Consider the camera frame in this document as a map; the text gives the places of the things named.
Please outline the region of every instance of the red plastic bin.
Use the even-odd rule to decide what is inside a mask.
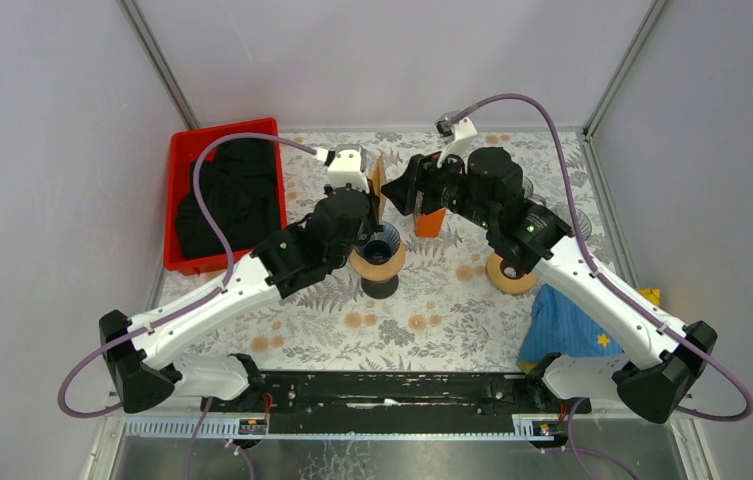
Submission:
[[[202,150],[214,140],[232,133],[253,132],[279,135],[279,128],[275,118],[262,118],[249,122],[232,123],[218,127],[189,130],[173,135],[170,140],[170,173],[167,180],[167,223],[164,229],[164,268],[176,270],[182,275],[197,275],[203,272],[213,272],[226,268],[226,254],[213,257],[185,259],[182,256],[182,246],[176,234],[176,215],[179,203],[190,193],[190,164],[199,157]],[[275,143],[276,151],[276,190],[279,197],[279,214],[281,226],[287,225],[285,210],[285,181],[282,176],[282,155],[279,144]],[[215,151],[212,151],[206,162],[214,161]],[[249,253],[251,250],[235,252],[235,260]]]

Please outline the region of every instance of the yellow object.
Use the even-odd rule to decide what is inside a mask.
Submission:
[[[658,288],[639,288],[638,293],[640,293],[642,297],[646,298],[650,303],[657,307],[659,306],[659,303],[662,299],[662,291]]]

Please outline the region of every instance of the table surface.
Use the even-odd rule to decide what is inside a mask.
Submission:
[[[361,144],[398,177],[409,157],[438,151],[435,133],[290,133],[312,146]],[[594,200],[575,133],[562,133],[577,207],[591,222],[588,244],[611,264],[612,250]],[[481,133],[472,148],[499,146],[523,168],[547,206],[565,200],[552,137],[546,133]],[[282,147],[288,222],[300,220],[323,197],[325,169],[296,149]],[[385,300],[364,295],[347,265],[320,284],[262,308],[193,345],[190,353],[248,353],[261,369],[515,371],[540,286],[522,295],[494,288],[485,275],[492,249],[484,230],[447,214],[438,238],[417,238],[411,217],[388,205],[383,220],[408,248],[397,292]],[[160,303],[168,303],[216,274],[168,272]]]

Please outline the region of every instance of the cardboard piece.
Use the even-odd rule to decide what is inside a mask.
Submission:
[[[379,210],[376,212],[376,218],[381,221],[382,214],[385,212],[385,203],[388,201],[382,195],[382,185],[388,183],[388,176],[385,175],[385,160],[382,155],[379,155],[379,158],[376,159],[373,168],[367,173],[367,178],[373,182],[373,191],[379,192]]]

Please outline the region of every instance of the cable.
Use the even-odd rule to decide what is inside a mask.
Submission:
[[[231,440],[226,442],[225,448],[229,448]],[[249,470],[249,480],[255,480],[255,465],[252,463],[252,458],[246,453],[240,445],[235,445],[235,455],[243,455],[244,461],[246,461],[246,468]]]
[[[469,107],[465,108],[459,113],[453,115],[449,119],[449,124],[451,126],[455,125],[462,118],[467,117],[468,115],[472,114],[479,108],[484,107],[485,105],[488,105],[489,103],[497,102],[500,100],[519,100],[519,101],[528,103],[532,105],[533,107],[535,107],[535,109],[538,110],[541,116],[544,117],[544,121],[547,123],[547,127],[550,129],[550,133],[553,136],[553,143],[555,144],[555,147],[556,147],[556,155],[558,156],[559,167],[561,167],[562,177],[564,179],[564,191],[565,191],[565,195],[567,196],[567,206],[568,206],[568,210],[570,211],[571,224],[579,225],[579,221],[578,221],[579,216],[578,216],[578,213],[576,212],[576,201],[573,198],[573,191],[570,186],[570,175],[567,172],[567,163],[565,162],[565,159],[564,159],[564,150],[562,149],[561,140],[559,139],[558,131],[556,130],[556,126],[553,123],[553,119],[550,117],[549,112],[547,112],[547,110],[540,103],[538,103],[537,100],[533,99],[532,97],[528,97],[526,95],[521,95],[519,93],[501,93],[499,95],[493,95],[491,97],[480,100],[479,102],[474,103],[473,105],[470,105]],[[588,251],[588,245],[586,245],[585,243],[585,236],[582,235],[582,231],[579,228],[574,228],[573,232],[576,235],[576,243],[579,245],[579,251],[582,253],[582,258],[585,260],[585,263],[591,268],[591,271],[594,273],[597,279],[600,280],[600,283],[602,283],[609,291],[611,291],[621,301],[623,301],[628,306],[633,308],[636,312],[638,312],[648,322],[653,324],[653,326],[664,330],[664,324],[662,323],[661,320],[656,318],[652,313],[650,313],[650,311],[642,307],[638,302],[630,298],[629,295],[627,295],[625,292],[617,288],[617,286],[615,286],[614,283],[612,283],[612,281],[608,277],[606,277],[602,272],[599,271],[599,267],[594,262],[594,259],[591,256],[591,253]],[[686,413],[694,417],[702,418],[705,420],[712,420],[716,422],[737,422],[740,420],[744,420],[745,418],[749,417],[753,413],[753,395],[752,393],[750,393],[750,390],[743,383],[741,383],[741,380],[739,380],[735,375],[732,374],[732,372],[730,372],[720,362],[715,360],[711,355],[704,352],[703,350],[700,350],[696,345],[694,345],[693,343],[685,339],[685,337],[679,335],[678,333],[670,329],[664,330],[664,333],[670,336],[670,338],[675,340],[677,343],[679,343],[680,345],[682,345],[683,347],[687,348],[692,353],[700,357],[704,362],[714,367],[715,370],[717,370],[721,375],[723,375],[727,380],[729,380],[729,382],[732,383],[732,385],[735,386],[735,388],[738,389],[738,391],[744,397],[744,401],[746,403],[744,406],[744,410],[734,415],[714,415],[711,413],[703,413],[697,410],[680,407],[680,406],[676,407],[678,411],[682,413]]]
[[[205,421],[205,417],[208,415],[208,412],[211,410],[211,398],[209,398],[205,402],[205,408],[202,409],[202,415],[199,416],[199,420],[196,422],[196,426],[193,427],[193,432],[191,432],[191,439],[188,441],[188,452],[187,456],[185,457],[185,463],[184,463],[184,477],[185,480],[188,480],[190,478],[190,464],[193,461],[193,447],[196,443],[196,436],[199,435],[199,429],[202,427],[202,422]]]
[[[199,157],[196,159],[196,166],[193,169],[193,190],[196,195],[196,201],[199,204],[199,209],[202,211],[202,216],[205,217],[205,220],[208,222],[208,225],[211,226],[211,229],[214,231],[214,234],[217,236],[217,238],[220,240],[220,243],[223,244],[223,249],[226,251],[226,274],[223,276],[223,286],[228,285],[229,280],[232,278],[232,275],[235,274],[235,271],[237,269],[237,265],[235,264],[235,257],[232,252],[232,246],[229,245],[229,241],[226,240],[226,236],[223,235],[223,231],[220,229],[219,225],[217,225],[217,222],[214,221],[214,218],[211,217],[211,212],[208,211],[208,207],[205,205],[205,201],[202,199],[202,192],[199,188],[199,170],[202,166],[202,162],[205,161],[205,159],[208,157],[208,154],[211,153],[212,150],[217,148],[221,143],[229,142],[232,140],[239,140],[243,138],[255,138],[258,140],[267,140],[270,142],[276,142],[281,143],[284,145],[288,145],[294,148],[297,148],[299,150],[302,150],[305,153],[308,153],[309,155],[316,155],[317,150],[307,146],[307,145],[300,145],[299,143],[296,143],[292,140],[288,140],[285,138],[277,137],[274,135],[266,135],[263,133],[233,133],[230,135],[224,135],[217,140],[214,140],[211,142],[205,149],[202,151],[202,153],[199,154]],[[152,322],[150,324],[150,327],[152,329],[156,329],[168,322],[171,322],[175,320],[176,318],[191,312],[206,303],[210,302],[211,299],[216,297],[218,294],[222,293],[223,287],[216,287],[214,290],[209,292],[204,297],[200,298],[199,300],[195,301],[194,303],[191,303],[190,305],[187,305],[185,307],[182,307],[174,312],[171,312],[168,315],[165,315],[158,320]],[[73,367],[70,370],[70,373],[67,374],[67,376],[64,378],[64,380],[61,382],[61,386],[58,388],[58,408],[61,409],[62,412],[65,414],[75,417],[75,418],[95,418],[102,415],[107,415],[117,409],[119,409],[122,404],[116,403],[114,405],[108,406],[103,408],[102,410],[97,410],[95,412],[80,412],[78,410],[74,410],[72,407],[70,407],[67,404],[67,390],[70,388],[70,384],[73,382],[73,380],[76,378],[76,375],[79,374],[79,372],[84,369],[90,362],[95,360],[100,355],[105,354],[112,348],[116,347],[117,345],[120,345],[122,343],[128,342],[129,340],[138,337],[144,333],[147,333],[149,329],[146,327],[140,327],[137,330],[133,330],[125,335],[122,335],[120,337],[115,338],[114,340],[111,340],[110,342],[107,342],[105,345],[102,345],[101,347],[97,348],[93,352],[91,352],[88,356],[82,359],[75,367]]]
[[[632,477],[632,480],[641,480],[641,477],[638,476],[631,468],[627,467],[625,463],[621,462],[617,458],[609,455],[608,453],[603,453],[599,450],[594,450],[593,448],[586,448],[586,447],[562,447],[564,450],[560,450],[558,448],[549,448],[544,450],[544,454],[548,453],[566,453],[566,452],[575,452],[579,451],[581,454],[591,455],[593,457],[602,458],[603,460],[608,460],[611,463],[614,463],[618,467],[620,467],[621,470],[626,472],[630,477]]]

